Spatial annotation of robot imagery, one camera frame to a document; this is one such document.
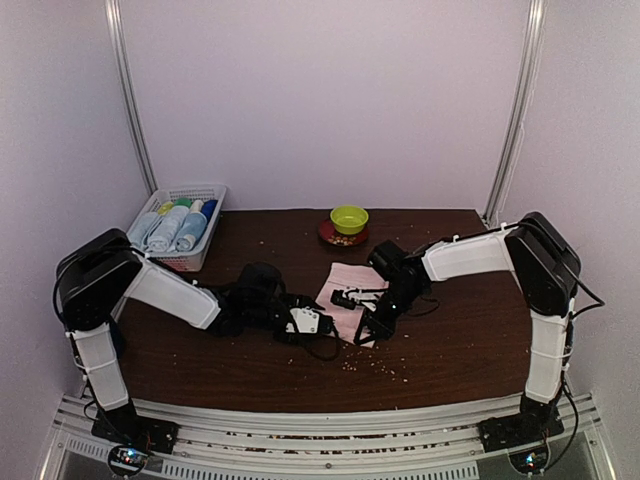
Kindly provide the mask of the pink towel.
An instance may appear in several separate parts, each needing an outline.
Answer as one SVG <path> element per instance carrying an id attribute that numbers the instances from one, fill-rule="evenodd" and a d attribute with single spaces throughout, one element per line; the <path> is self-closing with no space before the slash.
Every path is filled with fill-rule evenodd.
<path id="1" fill-rule="evenodd" d="M 387 286 L 388 283 L 371 267 L 334 262 L 316 302 L 324 308 L 326 315 L 333 318 L 340 339 L 353 344 L 365 308 L 357 306 L 350 310 L 334 305 L 331 295 L 335 290 L 347 292 L 353 289 L 384 289 Z"/>

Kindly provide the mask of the red floral plate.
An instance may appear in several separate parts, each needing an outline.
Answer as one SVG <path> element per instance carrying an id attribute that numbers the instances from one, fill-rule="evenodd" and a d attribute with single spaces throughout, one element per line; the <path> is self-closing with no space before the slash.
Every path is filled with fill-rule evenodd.
<path id="1" fill-rule="evenodd" d="M 354 247 L 363 244 L 369 237 L 369 228 L 365 227 L 357 234 L 343 234 L 335 229 L 329 218 L 318 226 L 318 235 L 326 243 L 338 247 Z"/>

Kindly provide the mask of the blue polka dot towel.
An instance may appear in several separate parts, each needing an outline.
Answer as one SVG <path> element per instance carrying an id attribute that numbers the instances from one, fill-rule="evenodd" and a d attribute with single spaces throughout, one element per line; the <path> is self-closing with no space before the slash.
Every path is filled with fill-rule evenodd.
<path id="1" fill-rule="evenodd" d="M 177 233 L 174 245 L 178 252 L 189 252 L 199 242 L 208 224 L 207 217 L 201 212 L 189 213 Z"/>

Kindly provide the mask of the green plastic bowl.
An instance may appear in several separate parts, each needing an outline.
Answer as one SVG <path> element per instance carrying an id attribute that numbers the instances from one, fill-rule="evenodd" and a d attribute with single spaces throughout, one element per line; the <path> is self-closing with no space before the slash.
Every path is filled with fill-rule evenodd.
<path id="1" fill-rule="evenodd" d="M 360 233 L 369 221 L 369 213 L 359 206 L 342 205 L 330 212 L 330 221 L 335 230 L 344 235 Z"/>

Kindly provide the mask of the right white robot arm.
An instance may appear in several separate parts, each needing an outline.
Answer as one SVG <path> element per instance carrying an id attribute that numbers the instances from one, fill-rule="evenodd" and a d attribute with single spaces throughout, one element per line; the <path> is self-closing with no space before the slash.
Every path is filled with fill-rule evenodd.
<path id="1" fill-rule="evenodd" d="M 517 223 L 454 235 L 412 252 L 388 240 L 374 248 L 368 263 L 388 286 L 364 310 L 354 336 L 357 345 L 390 338 L 398 318 L 435 282 L 512 273 L 532 321 L 529 373 L 518 413 L 479 423 L 483 448 L 513 448 L 563 432 L 557 403 L 566 393 L 573 322 L 580 314 L 575 299 L 586 287 L 577 253 L 543 214 L 531 212 Z"/>

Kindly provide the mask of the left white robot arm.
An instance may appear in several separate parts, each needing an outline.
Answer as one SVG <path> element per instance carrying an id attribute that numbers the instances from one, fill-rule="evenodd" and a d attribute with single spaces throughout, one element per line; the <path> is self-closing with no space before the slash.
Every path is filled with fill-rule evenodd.
<path id="1" fill-rule="evenodd" d="M 303 333 L 309 310 L 283 290 L 278 272 L 253 266 L 249 273 L 226 290 L 202 287 L 142 253 L 119 229 L 60 261 L 53 292 L 57 314 L 104 425 L 121 443 L 137 442 L 144 424 L 120 368 L 117 308 L 141 303 L 216 337 L 237 336 L 252 324 Z"/>

